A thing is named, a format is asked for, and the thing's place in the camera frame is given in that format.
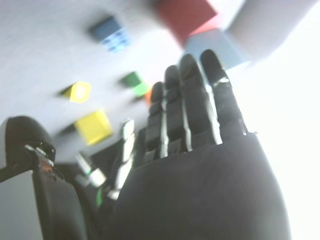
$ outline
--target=green block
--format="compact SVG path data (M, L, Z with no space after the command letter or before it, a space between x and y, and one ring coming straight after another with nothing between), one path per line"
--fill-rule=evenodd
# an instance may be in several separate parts
M131 88L137 87L139 84L142 83L140 77L138 76L138 74L134 71L132 73L130 73L129 75L125 76L123 78L123 82Z
M145 82L141 82L139 85L133 88L134 93L138 97L142 97L150 90L149 86Z

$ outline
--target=robotic hand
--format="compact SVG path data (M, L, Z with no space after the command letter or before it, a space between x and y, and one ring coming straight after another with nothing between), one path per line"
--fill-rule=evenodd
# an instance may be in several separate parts
M290 239L278 183L226 72L211 50L200 60L184 56L154 85L145 153L121 189L108 239Z

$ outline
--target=back of robotic hand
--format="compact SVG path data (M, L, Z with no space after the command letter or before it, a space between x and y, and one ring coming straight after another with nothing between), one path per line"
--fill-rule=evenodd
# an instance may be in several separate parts
M121 189L112 240L288 240L287 212L216 55L186 55L152 89L145 154Z

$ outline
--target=yellow cube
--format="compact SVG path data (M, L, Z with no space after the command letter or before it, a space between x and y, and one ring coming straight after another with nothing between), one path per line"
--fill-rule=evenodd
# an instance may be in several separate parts
M110 137L114 132L103 110L91 113L74 123L87 145L94 145Z
M78 81L73 84L63 95L70 99L73 103L84 103L90 97L91 85L90 83Z

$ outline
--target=dark blue block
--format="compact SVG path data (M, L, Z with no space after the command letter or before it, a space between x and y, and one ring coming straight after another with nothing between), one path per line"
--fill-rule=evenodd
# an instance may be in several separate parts
M127 33L114 17L96 26L92 34L110 52L119 52L129 45Z

